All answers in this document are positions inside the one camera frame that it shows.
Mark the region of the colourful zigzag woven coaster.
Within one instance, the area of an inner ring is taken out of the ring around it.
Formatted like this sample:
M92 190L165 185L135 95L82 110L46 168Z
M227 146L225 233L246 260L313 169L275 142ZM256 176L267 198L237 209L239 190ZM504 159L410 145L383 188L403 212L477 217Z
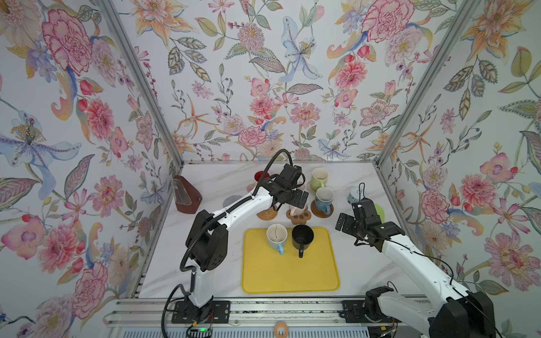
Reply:
M307 191L308 191L308 193L310 193L310 194L313 194L313 195L316 194L316 191L315 191L315 190L312 188L312 186L311 186L311 182L308 182L308 183L307 183Z

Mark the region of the tan rattan round coaster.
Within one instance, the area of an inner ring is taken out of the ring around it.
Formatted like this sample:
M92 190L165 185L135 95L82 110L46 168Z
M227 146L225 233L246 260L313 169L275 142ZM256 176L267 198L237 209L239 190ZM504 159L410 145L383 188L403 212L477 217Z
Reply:
M262 221L271 221L278 215L277 211L270 207L264 211L259 212L256 216Z

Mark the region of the red inside white mug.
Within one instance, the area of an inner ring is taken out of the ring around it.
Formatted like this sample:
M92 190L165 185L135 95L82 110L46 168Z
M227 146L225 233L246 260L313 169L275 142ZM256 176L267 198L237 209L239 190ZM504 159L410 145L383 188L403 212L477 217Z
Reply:
M255 175L254 175L254 179L260 183L260 182L264 182L267 178L270 177L270 174L265 172L264 170L261 170L261 171L258 171Z

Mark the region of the brown paw print coaster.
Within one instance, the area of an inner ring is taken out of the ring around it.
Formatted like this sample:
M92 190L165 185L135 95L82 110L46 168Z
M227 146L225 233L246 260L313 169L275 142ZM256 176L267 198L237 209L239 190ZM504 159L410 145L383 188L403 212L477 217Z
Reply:
M291 221L293 225L306 225L311 219L312 214L310 211L303 211L302 214L291 214L291 211L287 211L286 217Z

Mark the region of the dark brown round coaster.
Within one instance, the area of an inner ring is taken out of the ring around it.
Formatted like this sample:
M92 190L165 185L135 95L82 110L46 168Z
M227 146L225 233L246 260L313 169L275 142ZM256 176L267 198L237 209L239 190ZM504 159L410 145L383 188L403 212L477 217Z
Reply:
M321 211L318 209L317 200L312 201L310 209L312 214L314 214L318 218L329 218L334 213L334 205L332 203L324 203L323 210Z

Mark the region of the light green mug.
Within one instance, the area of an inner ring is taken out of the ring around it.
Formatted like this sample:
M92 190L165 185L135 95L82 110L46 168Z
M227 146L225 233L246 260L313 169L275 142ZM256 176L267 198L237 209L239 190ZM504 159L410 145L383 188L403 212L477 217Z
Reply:
M315 168L311 172L310 190L315 193L322 187L327 187L329 172L324 168Z

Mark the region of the white mug blue handle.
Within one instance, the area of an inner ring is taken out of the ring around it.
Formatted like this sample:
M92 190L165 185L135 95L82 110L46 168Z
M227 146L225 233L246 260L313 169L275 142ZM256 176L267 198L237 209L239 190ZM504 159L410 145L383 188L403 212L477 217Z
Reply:
M321 187L316 191L315 206L316 210L325 216L332 214L332 202L334 192L328 187Z

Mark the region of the light blue mug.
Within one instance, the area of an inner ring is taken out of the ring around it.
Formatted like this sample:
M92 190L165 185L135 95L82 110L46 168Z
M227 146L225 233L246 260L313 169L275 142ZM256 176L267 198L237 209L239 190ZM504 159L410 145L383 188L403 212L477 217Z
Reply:
M281 224L273 224L266 231L268 245L280 255L285 254L285 245L288 238L287 228Z

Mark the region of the black mug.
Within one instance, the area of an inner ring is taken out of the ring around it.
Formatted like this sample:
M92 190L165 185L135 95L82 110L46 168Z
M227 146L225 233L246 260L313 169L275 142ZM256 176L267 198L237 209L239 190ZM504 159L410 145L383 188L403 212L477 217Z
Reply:
M292 245L297 249L300 259L313 241L314 231L308 225L296 225L292 229Z

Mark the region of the grey-blue woven round coaster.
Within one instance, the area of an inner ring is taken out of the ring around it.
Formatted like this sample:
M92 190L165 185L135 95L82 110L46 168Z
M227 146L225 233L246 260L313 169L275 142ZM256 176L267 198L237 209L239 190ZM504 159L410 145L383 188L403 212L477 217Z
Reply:
M242 199L242 196L240 195L231 195L223 201L223 207L224 208L229 207L229 205L233 205L234 203L236 203L237 201L241 199Z

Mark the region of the white mug pink handle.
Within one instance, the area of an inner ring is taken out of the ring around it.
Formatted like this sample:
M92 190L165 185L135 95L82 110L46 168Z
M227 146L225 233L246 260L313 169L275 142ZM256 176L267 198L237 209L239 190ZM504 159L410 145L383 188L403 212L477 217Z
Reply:
M290 206L289 213L290 213L290 216L294 218L294 217L304 215L306 210L307 210L306 206L302 208Z

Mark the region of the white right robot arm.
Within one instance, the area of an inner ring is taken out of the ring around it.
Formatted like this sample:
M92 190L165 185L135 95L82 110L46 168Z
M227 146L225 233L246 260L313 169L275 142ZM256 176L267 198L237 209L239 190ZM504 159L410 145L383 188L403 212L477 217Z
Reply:
M352 204L352 212L339 215L336 230L354 237L355 246L368 245L388 257L428 299L422 304L392 287L376 287L363 300L368 321L394 318L427 337L501 337L488 296L456 283L438 267L439 259L422 253L400 226L381 221L372 200Z

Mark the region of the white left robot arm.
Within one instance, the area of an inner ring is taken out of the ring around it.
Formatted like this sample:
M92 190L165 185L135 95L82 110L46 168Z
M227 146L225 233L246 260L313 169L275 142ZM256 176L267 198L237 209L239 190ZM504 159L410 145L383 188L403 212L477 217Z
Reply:
M284 204L296 208L306 205L308 193L300 190L303 183L299 180L306 180L301 167L286 163L279 174L261 177L256 187L239 201L212 213L198 212L180 262L180 270L190 273L190 288L181 289L187 301L197 308L212 302L212 287L206 285L205 275L225 260L229 231L236 225L260 212L277 211Z

